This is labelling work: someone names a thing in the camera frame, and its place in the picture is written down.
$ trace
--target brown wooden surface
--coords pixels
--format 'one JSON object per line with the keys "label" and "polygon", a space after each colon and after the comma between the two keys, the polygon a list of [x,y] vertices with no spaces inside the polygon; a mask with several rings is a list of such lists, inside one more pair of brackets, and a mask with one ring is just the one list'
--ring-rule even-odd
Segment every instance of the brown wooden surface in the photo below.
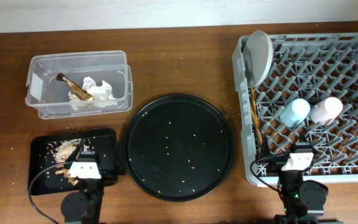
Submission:
{"label": "brown wooden surface", "polygon": [[[125,124],[151,99],[169,93],[201,97],[221,110],[231,125],[236,157],[227,179],[209,195],[171,203],[143,192],[129,175],[105,189],[101,222],[218,223],[250,222],[283,213],[276,192],[245,178],[240,140],[241,117],[231,56],[242,35],[358,32],[358,22],[266,24],[178,29],[94,30],[0,34],[0,223],[47,223],[27,198],[30,142],[67,128],[110,127],[122,138]],[[24,103],[33,56],[67,52],[123,50],[134,81],[134,107],[121,114],[41,120]],[[358,184],[329,184],[324,218],[358,223]],[[66,194],[35,197],[42,211],[63,221]]]}

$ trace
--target light blue cup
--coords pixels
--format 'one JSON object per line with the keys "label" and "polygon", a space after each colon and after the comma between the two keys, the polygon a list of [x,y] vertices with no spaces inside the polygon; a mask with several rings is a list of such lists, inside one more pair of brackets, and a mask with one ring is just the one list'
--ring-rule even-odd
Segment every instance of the light blue cup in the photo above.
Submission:
{"label": "light blue cup", "polygon": [[310,105],[304,99],[295,99],[287,104],[284,111],[280,114],[281,122],[293,128],[303,120],[310,112]]}

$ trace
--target wire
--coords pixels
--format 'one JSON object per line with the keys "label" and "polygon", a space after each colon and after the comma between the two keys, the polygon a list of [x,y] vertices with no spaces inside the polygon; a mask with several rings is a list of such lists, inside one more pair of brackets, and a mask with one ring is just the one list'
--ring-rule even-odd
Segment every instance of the wire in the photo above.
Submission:
{"label": "wire", "polygon": [[251,170],[252,175],[254,175],[254,177],[256,177],[256,179],[258,179],[259,181],[261,181],[261,183],[263,183],[264,185],[266,185],[268,188],[270,188],[270,189],[272,189],[272,190],[278,192],[278,194],[281,194],[281,192],[280,192],[278,189],[272,187],[270,184],[264,182],[260,177],[258,177],[258,176],[255,174],[255,172],[252,170],[252,166],[253,166],[255,163],[262,162],[262,161],[267,161],[267,160],[271,160],[271,159],[273,159],[273,158],[281,157],[281,156],[284,156],[284,155],[283,155],[283,154],[276,154],[276,155],[272,155],[272,156],[269,156],[269,157],[257,159],[257,160],[255,160],[255,161],[251,162],[251,165],[249,166],[249,169]]}
{"label": "wire", "polygon": [[32,190],[32,186],[34,185],[35,181],[42,175],[44,174],[46,171],[56,167],[56,166],[60,166],[60,165],[65,165],[65,164],[71,164],[71,162],[62,162],[62,163],[59,163],[59,164],[55,164],[51,167],[48,167],[46,169],[44,169],[43,171],[41,171],[39,174],[37,174],[32,180],[31,180],[31,183],[29,185],[29,200],[30,200],[30,203],[31,205],[34,207],[34,209],[40,213],[43,217],[47,218],[49,221],[51,221],[52,223],[56,223],[58,224],[58,222],[56,222],[56,220],[50,218],[49,216],[47,216],[46,214],[44,214],[44,212],[41,212],[41,210],[39,210],[37,208],[37,206],[35,205],[35,203],[33,202],[32,198],[31,198],[31,190]]}

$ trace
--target white label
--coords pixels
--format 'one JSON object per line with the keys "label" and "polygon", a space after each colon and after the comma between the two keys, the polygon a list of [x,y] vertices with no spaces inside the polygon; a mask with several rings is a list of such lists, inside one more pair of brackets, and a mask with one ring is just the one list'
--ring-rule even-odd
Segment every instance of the white label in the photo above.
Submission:
{"label": "white label", "polygon": [[41,101],[42,94],[42,79],[35,73],[32,74],[30,94],[34,96],[38,101]]}

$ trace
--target gray dish rack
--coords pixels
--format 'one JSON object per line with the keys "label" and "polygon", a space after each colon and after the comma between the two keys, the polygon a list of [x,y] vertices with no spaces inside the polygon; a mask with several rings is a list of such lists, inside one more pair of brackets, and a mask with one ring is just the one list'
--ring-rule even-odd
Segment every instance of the gray dish rack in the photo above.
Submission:
{"label": "gray dish rack", "polygon": [[[241,105],[241,141],[246,178],[263,187],[249,166],[259,152],[251,117],[251,94],[244,77],[242,50],[249,36],[242,36],[232,56],[234,81]],[[266,134],[272,154],[287,151],[299,134],[304,134],[319,151],[305,180],[322,183],[358,182],[358,33],[270,35],[273,61],[267,78],[254,87],[259,129]],[[314,124],[310,114],[316,104],[338,97],[344,109],[327,126]],[[295,98],[312,106],[309,116],[294,128],[281,123],[278,116]],[[264,181],[277,184],[278,177],[267,176],[266,164],[253,169]]]}

